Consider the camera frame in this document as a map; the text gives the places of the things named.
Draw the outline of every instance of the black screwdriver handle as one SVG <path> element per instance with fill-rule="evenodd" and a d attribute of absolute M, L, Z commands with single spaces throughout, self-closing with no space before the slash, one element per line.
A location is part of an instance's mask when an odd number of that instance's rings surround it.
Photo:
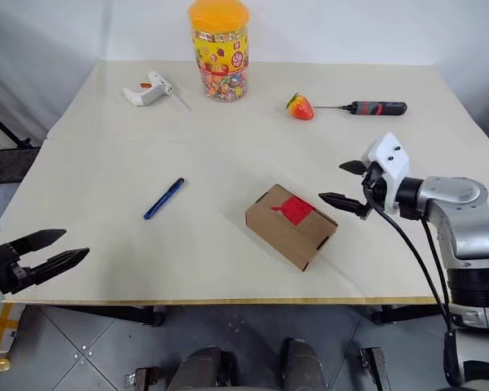
<path fill-rule="evenodd" d="M 402 116 L 408 106 L 405 102 L 361 102 L 355 100 L 345 109 L 356 116 Z"/>

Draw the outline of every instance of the artificial strawberry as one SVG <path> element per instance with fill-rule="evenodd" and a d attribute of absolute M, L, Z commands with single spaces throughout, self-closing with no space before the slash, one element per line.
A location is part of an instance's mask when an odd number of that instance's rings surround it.
<path fill-rule="evenodd" d="M 304 96 L 296 93 L 288 103 L 286 103 L 286 110 L 290 113 L 290 116 L 297 118 L 298 120 L 308 121 L 313 118 L 313 108 Z"/>

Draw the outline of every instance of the orange lid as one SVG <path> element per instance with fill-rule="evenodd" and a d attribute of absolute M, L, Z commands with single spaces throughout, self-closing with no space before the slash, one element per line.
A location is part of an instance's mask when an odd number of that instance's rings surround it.
<path fill-rule="evenodd" d="M 188 14 L 195 30 L 212 34 L 239 30 L 249 21 L 248 9 L 239 0 L 196 0 Z"/>

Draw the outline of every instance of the plastic jar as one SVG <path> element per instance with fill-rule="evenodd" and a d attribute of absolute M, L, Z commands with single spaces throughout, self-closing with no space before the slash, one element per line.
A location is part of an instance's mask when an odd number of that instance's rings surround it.
<path fill-rule="evenodd" d="M 205 93 L 233 102 L 248 89 L 249 13 L 239 0 L 196 0 L 188 9 Z"/>

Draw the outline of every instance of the white tabletop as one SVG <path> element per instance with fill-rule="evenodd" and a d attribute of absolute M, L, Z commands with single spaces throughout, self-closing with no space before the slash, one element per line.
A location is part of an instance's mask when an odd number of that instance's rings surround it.
<path fill-rule="evenodd" d="M 163 97 L 135 108 L 121 89 L 148 71 L 171 81 L 192 111 Z M 335 191 L 363 200 L 361 178 L 338 168 L 393 132 L 411 176 L 465 176 L 489 189 L 489 141 L 431 67 L 269 64 L 249 69 L 235 103 L 202 94 L 194 62 L 101 62 L 81 88 L 2 218 L 0 242 L 44 228 L 68 233 L 22 262 L 89 247 L 80 265 L 17 301 L 426 302 L 413 255 L 376 214 L 326 205 Z M 405 101 L 404 116 L 318 111 L 287 116 L 295 92 L 314 105 Z M 187 181 L 150 221 L 143 214 L 177 178 Z M 302 273 L 245 225 L 245 210 L 279 183 L 338 222 Z M 434 270 L 421 224 L 398 219 Z"/>

